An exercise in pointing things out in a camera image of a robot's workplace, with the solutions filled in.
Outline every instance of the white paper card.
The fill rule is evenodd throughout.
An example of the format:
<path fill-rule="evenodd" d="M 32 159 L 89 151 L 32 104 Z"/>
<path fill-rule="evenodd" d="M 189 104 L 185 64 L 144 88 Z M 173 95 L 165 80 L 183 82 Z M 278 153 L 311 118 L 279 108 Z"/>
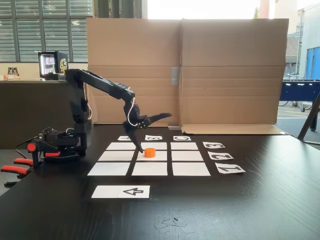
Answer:
<path fill-rule="evenodd" d="M 133 142 L 112 142 L 106 148 L 107 150 L 135 150 L 136 146 Z"/>
<path fill-rule="evenodd" d="M 237 174 L 237 173 L 245 173 L 246 172 L 240 166 L 235 165 L 235 164 L 216 163 L 215 165 L 216 165 L 216 168 L 218 169 L 219 173 L 221 173 L 221 174 Z"/>
<path fill-rule="evenodd" d="M 132 176 L 167 176 L 166 162 L 136 162 Z"/>
<path fill-rule="evenodd" d="M 167 151 L 155 151 L 155 157 L 145 157 L 145 151 L 139 152 L 137 161 L 167 161 Z"/>
<path fill-rule="evenodd" d="M 130 162 L 97 162 L 88 176 L 125 176 Z"/>
<path fill-rule="evenodd" d="M 195 142 L 171 142 L 171 150 L 198 150 Z"/>
<path fill-rule="evenodd" d="M 221 152 L 210 152 L 208 151 L 209 157 L 212 160 L 228 160 L 234 159 L 229 153 L 221 153 Z"/>
<path fill-rule="evenodd" d="M 175 141 L 191 141 L 189 136 L 173 136 L 173 140 Z"/>
<path fill-rule="evenodd" d="M 105 151 L 99 161 L 131 161 L 135 151 Z"/>
<path fill-rule="evenodd" d="M 146 140 L 146 141 L 162 140 L 162 136 L 145 135 L 145 140 Z"/>
<path fill-rule="evenodd" d="M 173 162 L 174 176 L 210 176 L 204 162 Z"/>
<path fill-rule="evenodd" d="M 152 148 L 155 150 L 167 150 L 167 143 L 166 142 L 142 142 L 141 147 L 142 149 Z"/>
<path fill-rule="evenodd" d="M 207 142 L 207 141 L 203 141 L 203 145 L 207 148 L 207 149 L 222 149 L 225 146 L 222 143 L 219 142 Z"/>
<path fill-rule="evenodd" d="M 199 151 L 172 151 L 171 152 L 172 161 L 203 161 Z"/>
<path fill-rule="evenodd" d="M 131 141 L 130 137 L 128 136 L 120 136 L 118 138 L 118 141 Z"/>
<path fill-rule="evenodd" d="M 92 194 L 93 199 L 148 199 L 148 185 L 110 185 L 97 186 Z"/>

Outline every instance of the refrigerator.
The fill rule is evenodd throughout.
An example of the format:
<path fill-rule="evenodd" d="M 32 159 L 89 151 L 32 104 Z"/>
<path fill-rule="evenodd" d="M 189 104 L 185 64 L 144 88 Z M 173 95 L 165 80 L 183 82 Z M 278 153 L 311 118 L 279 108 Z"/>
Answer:
<path fill-rule="evenodd" d="M 58 80 L 65 74 L 68 66 L 68 55 L 58 51 L 38 52 L 40 77 Z"/>

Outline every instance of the floor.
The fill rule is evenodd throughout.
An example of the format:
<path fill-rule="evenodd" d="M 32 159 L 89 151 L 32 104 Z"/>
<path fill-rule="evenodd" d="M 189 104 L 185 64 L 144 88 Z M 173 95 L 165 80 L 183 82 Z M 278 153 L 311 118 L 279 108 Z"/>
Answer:
<path fill-rule="evenodd" d="M 291 106 L 288 103 L 286 106 L 278 108 L 278 116 L 276 127 L 297 137 L 300 133 L 301 128 L 303 127 L 309 110 L 301 112 L 299 107 Z M 317 131 L 308 131 L 304 140 L 312 142 L 320 142 L 320 124 L 317 124 Z M 312 145 L 314 148 L 320 150 L 320 146 Z M 27 153 L 26 150 L 21 150 L 28 158 L 31 158 L 31 154 Z M 0 150 L 0 167 L 4 165 L 13 165 L 15 158 L 18 158 L 19 155 L 15 150 Z M 1 172 L 0 173 L 0 196 L 4 194 L 8 189 L 4 187 L 5 182 L 15 182 L 18 181 L 15 174 Z"/>

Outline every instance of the arrow symbol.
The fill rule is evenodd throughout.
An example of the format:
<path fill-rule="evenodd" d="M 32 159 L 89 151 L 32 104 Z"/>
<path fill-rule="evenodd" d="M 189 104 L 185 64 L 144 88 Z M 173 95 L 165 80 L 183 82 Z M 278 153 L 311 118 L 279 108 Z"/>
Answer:
<path fill-rule="evenodd" d="M 126 193 L 126 194 L 133 195 L 133 196 L 135 196 L 136 194 L 143 194 L 144 193 L 143 190 L 138 190 L 137 187 L 129 189 L 129 190 L 124 190 L 123 192 Z"/>

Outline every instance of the tape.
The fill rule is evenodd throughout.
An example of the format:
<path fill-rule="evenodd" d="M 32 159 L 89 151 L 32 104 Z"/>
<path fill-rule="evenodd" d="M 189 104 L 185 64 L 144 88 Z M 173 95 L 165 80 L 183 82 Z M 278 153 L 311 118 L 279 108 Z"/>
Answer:
<path fill-rule="evenodd" d="M 180 73 L 180 67 L 178 66 L 171 67 L 171 85 L 178 86 L 179 73 Z"/>

